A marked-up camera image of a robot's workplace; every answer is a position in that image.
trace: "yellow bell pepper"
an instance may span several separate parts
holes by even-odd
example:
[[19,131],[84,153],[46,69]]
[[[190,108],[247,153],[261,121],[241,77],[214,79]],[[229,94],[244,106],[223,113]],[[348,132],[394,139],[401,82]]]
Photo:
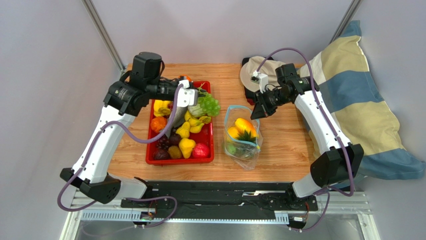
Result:
[[189,129],[189,132],[192,134],[197,134],[199,132],[201,132],[201,129],[203,128],[204,123],[198,124],[196,126],[191,126],[191,128]]
[[186,121],[182,124],[182,126],[180,126],[176,130],[176,133],[179,134],[180,137],[183,138],[183,139],[189,138],[190,137],[190,128],[191,128],[190,123]]
[[189,159],[191,157],[191,153],[193,152],[195,145],[196,142],[192,139],[182,138],[182,140],[180,140],[179,148],[185,159]]
[[154,116],[156,117],[169,116],[172,113],[172,111],[169,108],[169,104],[171,103],[172,101],[155,100]]

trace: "clear plastic bag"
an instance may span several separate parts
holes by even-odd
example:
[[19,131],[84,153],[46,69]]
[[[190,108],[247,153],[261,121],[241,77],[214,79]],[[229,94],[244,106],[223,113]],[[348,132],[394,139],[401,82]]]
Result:
[[[224,121],[224,151],[232,160],[237,162],[245,170],[255,169],[258,161],[259,153],[262,146],[262,135],[259,131],[260,122],[259,120],[251,120],[250,115],[252,111],[245,106],[231,105],[226,111]],[[256,129],[256,141],[255,143],[250,141],[241,141],[233,138],[228,133],[228,128],[234,126],[235,120],[238,118],[250,121]]]

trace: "metal pole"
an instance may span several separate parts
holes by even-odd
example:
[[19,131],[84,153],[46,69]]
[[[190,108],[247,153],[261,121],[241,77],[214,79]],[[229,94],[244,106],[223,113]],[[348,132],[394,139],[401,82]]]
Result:
[[113,41],[111,40],[110,36],[107,33],[107,30],[105,29],[104,24],[101,21],[101,18],[99,17],[98,12],[96,11],[95,5],[93,4],[92,0],[81,0],[86,7],[87,12],[89,13],[91,19],[93,20],[94,25],[96,26],[97,30],[100,33],[100,36],[103,39],[103,42],[106,45],[106,48],[108,48],[109,53],[111,54],[112,59],[114,60],[115,64],[117,65],[118,69],[123,73],[125,70],[125,65],[123,64],[122,59],[120,58],[119,53],[117,52],[116,47],[113,44]]
[[357,12],[362,2],[363,0],[352,0],[352,2],[350,3],[349,7],[346,10],[346,13],[341,19],[340,24],[337,27],[336,32],[334,33],[330,43],[336,40],[343,33],[343,31],[348,26],[349,22],[351,22],[352,18],[354,17],[355,13]]

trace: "green grapes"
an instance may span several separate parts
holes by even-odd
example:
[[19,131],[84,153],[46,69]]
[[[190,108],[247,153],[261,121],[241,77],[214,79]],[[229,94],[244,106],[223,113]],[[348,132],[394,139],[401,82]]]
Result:
[[205,96],[198,98],[198,103],[202,111],[207,114],[209,117],[216,117],[219,115],[221,106],[219,101],[214,99],[210,93],[205,92]]

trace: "black mounting plate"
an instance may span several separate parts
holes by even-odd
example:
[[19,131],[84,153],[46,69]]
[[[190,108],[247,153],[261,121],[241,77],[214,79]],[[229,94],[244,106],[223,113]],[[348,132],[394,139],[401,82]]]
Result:
[[[218,220],[273,220],[274,211],[318,211],[314,196],[303,199],[297,205],[289,205],[288,189],[291,183],[263,182],[201,182],[201,181],[147,181],[152,186],[144,198],[173,196],[178,205],[174,218]],[[147,208],[150,202],[122,200],[122,208]],[[174,201],[158,200],[156,217],[167,217]]]

